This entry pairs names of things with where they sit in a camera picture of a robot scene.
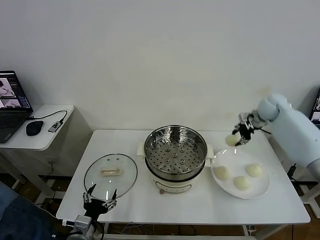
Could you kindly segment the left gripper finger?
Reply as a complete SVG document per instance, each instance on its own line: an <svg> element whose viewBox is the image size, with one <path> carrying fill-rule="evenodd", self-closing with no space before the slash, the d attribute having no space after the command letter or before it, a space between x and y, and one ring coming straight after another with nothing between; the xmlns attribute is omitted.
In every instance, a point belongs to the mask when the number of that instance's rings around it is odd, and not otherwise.
<svg viewBox="0 0 320 240"><path fill-rule="evenodd" d="M83 193L82 198L84 203L91 202L91 194L94 191L96 184L92 185L86 192Z"/></svg>
<svg viewBox="0 0 320 240"><path fill-rule="evenodd" d="M107 209L112 209L116 206L116 204L117 204L117 189L114 190L111 200L103 203L102 205Z"/></svg>

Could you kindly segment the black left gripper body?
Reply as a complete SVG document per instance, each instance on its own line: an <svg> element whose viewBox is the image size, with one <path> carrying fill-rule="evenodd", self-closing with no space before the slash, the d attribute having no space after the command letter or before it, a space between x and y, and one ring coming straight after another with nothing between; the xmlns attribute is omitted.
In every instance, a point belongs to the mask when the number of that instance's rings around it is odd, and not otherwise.
<svg viewBox="0 0 320 240"><path fill-rule="evenodd" d="M84 216L97 221L100 215L106 214L109 211L110 203L99 199L90 199L84 201L83 208L85 210Z"/></svg>

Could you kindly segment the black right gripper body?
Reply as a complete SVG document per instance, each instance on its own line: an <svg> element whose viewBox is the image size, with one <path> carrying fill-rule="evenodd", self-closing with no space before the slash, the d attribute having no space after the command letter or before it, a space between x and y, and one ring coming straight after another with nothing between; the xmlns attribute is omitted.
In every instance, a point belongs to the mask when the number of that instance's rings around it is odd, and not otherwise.
<svg viewBox="0 0 320 240"><path fill-rule="evenodd" d="M239 132L242 138L250 138L255 128L250 121L242 121L239 123Z"/></svg>

